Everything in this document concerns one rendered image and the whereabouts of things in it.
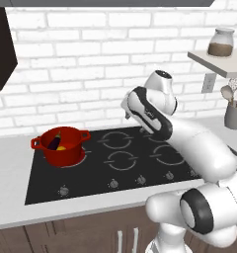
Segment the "metal whisk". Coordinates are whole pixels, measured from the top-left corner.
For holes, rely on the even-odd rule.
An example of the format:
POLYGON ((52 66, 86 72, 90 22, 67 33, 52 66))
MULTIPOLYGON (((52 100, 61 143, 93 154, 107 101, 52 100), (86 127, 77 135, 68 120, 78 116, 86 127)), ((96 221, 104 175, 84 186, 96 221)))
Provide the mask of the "metal whisk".
POLYGON ((231 88, 232 93, 237 90, 237 78, 230 78, 228 81, 228 86, 231 88))

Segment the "wooden spoon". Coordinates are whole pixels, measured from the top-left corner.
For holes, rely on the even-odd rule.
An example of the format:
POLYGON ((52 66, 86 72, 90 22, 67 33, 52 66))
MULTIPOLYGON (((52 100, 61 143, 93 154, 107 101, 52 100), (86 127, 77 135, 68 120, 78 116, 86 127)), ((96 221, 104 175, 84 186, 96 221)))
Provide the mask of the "wooden spoon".
POLYGON ((230 105, 233 105, 233 91, 230 86, 226 85, 220 89, 221 95, 230 105))

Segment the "pale wall shelf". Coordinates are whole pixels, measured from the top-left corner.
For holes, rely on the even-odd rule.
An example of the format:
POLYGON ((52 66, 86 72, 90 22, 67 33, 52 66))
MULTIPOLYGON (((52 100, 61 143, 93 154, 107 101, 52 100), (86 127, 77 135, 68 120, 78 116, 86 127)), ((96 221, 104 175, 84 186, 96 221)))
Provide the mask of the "pale wall shelf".
POLYGON ((189 51, 188 58, 223 78, 237 78, 237 49, 229 57, 213 57, 204 50, 189 51))

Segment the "brown cupboard door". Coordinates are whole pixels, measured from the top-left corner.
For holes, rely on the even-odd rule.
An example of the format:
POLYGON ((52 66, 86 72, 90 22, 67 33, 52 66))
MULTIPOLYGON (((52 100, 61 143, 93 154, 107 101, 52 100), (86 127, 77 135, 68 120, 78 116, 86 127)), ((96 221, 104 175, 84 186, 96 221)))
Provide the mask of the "brown cupboard door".
POLYGON ((34 253, 51 253, 48 244, 55 235, 50 222, 25 226, 34 253))
POLYGON ((139 229, 137 253, 145 253, 146 247, 156 236, 159 225, 148 218, 145 207, 129 209, 126 215, 126 253, 132 253, 135 227, 139 229))
POLYGON ((32 253, 22 227, 0 230, 0 253, 32 253))
POLYGON ((56 253, 118 253, 118 231, 122 231, 122 253, 126 233, 119 211, 61 219, 52 222, 56 253))

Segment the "glass jar with brown filling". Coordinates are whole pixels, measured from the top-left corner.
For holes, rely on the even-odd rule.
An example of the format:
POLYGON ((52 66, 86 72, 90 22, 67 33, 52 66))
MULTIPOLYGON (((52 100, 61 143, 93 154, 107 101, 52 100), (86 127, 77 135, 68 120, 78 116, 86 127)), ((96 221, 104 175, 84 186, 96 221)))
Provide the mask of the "glass jar with brown filling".
POLYGON ((234 30, 228 28, 216 28, 211 38, 207 54, 216 57, 228 57, 233 51, 234 30))

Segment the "dark wall cupboard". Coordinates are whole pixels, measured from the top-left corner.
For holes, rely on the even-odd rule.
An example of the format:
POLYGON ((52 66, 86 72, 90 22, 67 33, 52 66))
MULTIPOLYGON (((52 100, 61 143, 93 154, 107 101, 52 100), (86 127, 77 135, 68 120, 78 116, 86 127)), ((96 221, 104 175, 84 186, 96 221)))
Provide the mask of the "dark wall cupboard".
POLYGON ((18 64, 4 7, 0 7, 0 91, 18 64))

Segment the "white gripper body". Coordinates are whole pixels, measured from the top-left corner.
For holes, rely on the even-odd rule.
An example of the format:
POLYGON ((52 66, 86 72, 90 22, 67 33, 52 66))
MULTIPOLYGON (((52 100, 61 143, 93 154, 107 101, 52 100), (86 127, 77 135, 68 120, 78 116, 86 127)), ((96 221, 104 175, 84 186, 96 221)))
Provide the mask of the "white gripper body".
POLYGON ((135 118, 136 94, 129 92, 125 95, 121 102, 121 107, 130 114, 131 118, 135 118))

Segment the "grey utensil pot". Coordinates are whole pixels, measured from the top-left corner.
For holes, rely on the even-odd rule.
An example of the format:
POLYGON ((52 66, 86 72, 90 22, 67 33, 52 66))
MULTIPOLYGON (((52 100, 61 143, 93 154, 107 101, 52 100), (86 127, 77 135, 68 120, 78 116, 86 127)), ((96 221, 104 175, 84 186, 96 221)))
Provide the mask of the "grey utensil pot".
POLYGON ((224 115, 224 125, 230 129, 237 129, 237 108, 228 104, 224 115))

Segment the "white wall socket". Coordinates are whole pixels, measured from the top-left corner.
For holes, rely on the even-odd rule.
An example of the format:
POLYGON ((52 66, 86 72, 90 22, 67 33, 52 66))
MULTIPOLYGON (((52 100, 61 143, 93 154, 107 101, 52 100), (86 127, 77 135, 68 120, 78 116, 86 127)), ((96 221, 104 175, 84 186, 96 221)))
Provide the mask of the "white wall socket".
POLYGON ((215 73, 206 73, 204 75, 204 80, 203 80, 201 92, 203 94, 211 93, 213 91, 215 80, 216 80, 216 74, 215 73))

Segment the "purple eggplant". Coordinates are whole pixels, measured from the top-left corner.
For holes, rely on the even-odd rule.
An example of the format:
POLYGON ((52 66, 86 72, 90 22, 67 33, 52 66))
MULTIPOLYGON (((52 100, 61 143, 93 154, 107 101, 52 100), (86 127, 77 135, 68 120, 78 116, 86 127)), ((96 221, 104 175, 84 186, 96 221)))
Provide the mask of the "purple eggplant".
POLYGON ((59 143, 60 143, 60 140, 61 140, 61 133, 59 132, 55 137, 54 139, 49 143, 49 145, 47 146, 48 149, 50 150, 56 150, 59 143))

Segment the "red pot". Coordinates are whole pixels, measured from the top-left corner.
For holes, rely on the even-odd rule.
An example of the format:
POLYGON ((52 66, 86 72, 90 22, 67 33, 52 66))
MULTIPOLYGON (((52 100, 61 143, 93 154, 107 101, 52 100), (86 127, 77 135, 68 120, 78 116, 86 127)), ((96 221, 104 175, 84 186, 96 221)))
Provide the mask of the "red pot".
POLYGON ((33 138, 31 148, 42 150, 46 161, 52 166, 73 166, 85 157, 82 143, 90 138, 91 134, 87 130, 79 130, 72 126, 59 126, 33 138), (58 146, 65 146, 66 149, 61 151, 48 149, 47 146, 59 132, 61 140, 58 146))

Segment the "black hob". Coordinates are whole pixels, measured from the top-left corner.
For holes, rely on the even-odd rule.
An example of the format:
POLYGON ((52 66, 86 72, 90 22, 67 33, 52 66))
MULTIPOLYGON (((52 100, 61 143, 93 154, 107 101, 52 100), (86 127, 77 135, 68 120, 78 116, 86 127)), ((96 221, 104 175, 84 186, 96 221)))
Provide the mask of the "black hob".
POLYGON ((42 150, 34 153, 27 190, 28 205, 105 194, 151 186, 195 181, 191 167, 169 143, 138 126, 92 130, 82 144, 85 157, 74 166, 56 168, 47 163, 42 150), (172 172, 173 180, 166 178, 172 172), (137 183, 142 175, 144 185, 137 183), (110 187, 112 179, 118 187, 110 187), (62 197, 59 189, 69 193, 62 197))

